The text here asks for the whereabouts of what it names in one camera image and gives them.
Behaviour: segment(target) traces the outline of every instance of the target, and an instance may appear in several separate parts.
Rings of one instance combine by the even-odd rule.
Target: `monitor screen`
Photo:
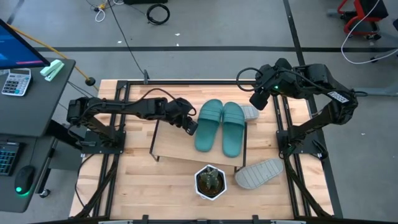
[[[44,67],[49,62],[0,20],[0,70]]]

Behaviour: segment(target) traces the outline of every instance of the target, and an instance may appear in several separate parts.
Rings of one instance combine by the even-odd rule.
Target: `concrete floor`
[[[19,0],[2,1],[0,18],[8,20]],[[100,0],[89,0],[99,4]],[[302,47],[338,48],[344,41],[343,23],[328,18],[328,8],[340,0],[290,0],[297,34]],[[384,0],[390,16],[381,23],[383,32],[398,36],[391,19],[398,17],[398,2]],[[170,0],[172,15],[163,26],[152,26],[145,16],[127,6],[113,7],[116,17],[133,47],[261,46],[294,47],[283,1],[278,0]],[[149,5],[136,5],[146,11]],[[109,9],[106,19],[97,23],[95,12],[83,0],[24,1],[12,25],[53,47],[125,47],[123,37]],[[374,44],[354,37],[347,47],[397,47],[387,39]],[[77,65],[100,82],[105,78],[142,78],[129,52],[64,52]],[[56,57],[42,52],[46,57]],[[273,64],[279,57],[298,65],[295,52],[282,51],[158,51],[135,52],[140,66],[151,78],[235,78],[245,67]],[[372,53],[350,53],[355,61],[369,60]],[[348,87],[384,87],[397,81],[398,59],[391,57],[376,64],[352,65],[340,53],[304,52],[305,63],[324,63],[335,79]],[[71,82],[96,94],[73,72]],[[81,95],[68,86],[61,104]],[[325,127],[325,139],[336,181],[343,216],[368,220],[397,221],[398,152],[394,119],[398,99],[375,97],[359,99],[353,119],[344,126]],[[328,103],[316,97],[318,109]],[[59,106],[54,119],[64,123],[66,111]],[[23,214],[0,212],[5,223],[32,223],[67,218],[72,202],[76,172],[56,170],[47,187],[51,197],[36,195]]]

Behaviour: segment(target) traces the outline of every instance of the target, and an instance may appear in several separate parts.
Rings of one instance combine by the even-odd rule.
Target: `slide sandal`
[[[244,189],[256,189],[279,175],[284,169],[280,159],[268,159],[260,163],[243,167],[235,173],[235,180]]]
[[[242,150],[244,113],[242,108],[228,102],[223,109],[223,152],[228,157],[237,157]]]
[[[208,152],[213,147],[222,113],[223,103],[220,100],[209,100],[201,107],[195,135],[197,151]]]
[[[252,105],[240,105],[244,113],[244,120],[251,121],[259,117],[259,111]]]

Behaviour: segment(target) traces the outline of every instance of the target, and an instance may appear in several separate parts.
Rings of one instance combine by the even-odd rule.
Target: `computer mouse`
[[[33,184],[33,176],[35,174],[35,167],[24,166],[15,176],[15,191],[17,194],[23,195],[29,192]]]

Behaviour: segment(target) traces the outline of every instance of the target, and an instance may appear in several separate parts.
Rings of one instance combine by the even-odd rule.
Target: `wooden table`
[[[247,125],[244,129],[242,149],[239,156],[230,158],[223,153],[223,126],[218,127],[213,147],[209,152],[200,152],[195,149],[195,134],[189,136],[184,129],[171,126],[169,123],[159,121],[155,127],[154,139],[149,152],[156,160],[160,157],[186,159],[212,164],[232,166],[236,170],[246,165],[246,136]]]
[[[99,97],[113,99],[116,84],[117,80],[103,80]],[[129,100],[137,100],[154,87],[163,88],[176,98],[187,99],[197,110],[205,101],[213,98],[220,99],[223,103],[233,101],[248,104],[252,94],[239,90],[236,85],[134,85],[131,87]],[[154,91],[148,97],[167,96],[160,91]],[[294,124],[301,124],[309,119],[305,100],[289,99],[289,105]],[[284,127],[287,127],[283,110],[281,113]],[[98,118],[109,124],[110,115],[99,114]],[[201,199],[195,193],[193,175],[206,163],[168,157],[161,158],[159,162],[153,160],[149,148],[155,123],[156,121],[126,116],[126,148],[119,160],[111,209],[112,219],[140,220],[143,215],[149,215],[151,220],[249,220],[252,215],[259,215],[260,219],[293,218],[285,172],[258,189],[246,190],[235,183],[234,170],[230,166],[216,165],[226,172],[228,190],[214,202]],[[259,118],[248,122],[247,166],[278,157],[276,130],[274,105],[270,100],[266,108],[260,111]],[[97,188],[102,158],[103,155],[93,156],[81,169],[77,189],[85,203]],[[333,213],[321,162],[310,155],[303,154],[300,158],[308,190],[323,209]],[[301,196],[298,188],[296,190],[300,214],[303,214]],[[101,201],[100,214],[104,211],[106,193],[105,191]],[[70,215],[76,214],[81,208],[75,195]]]

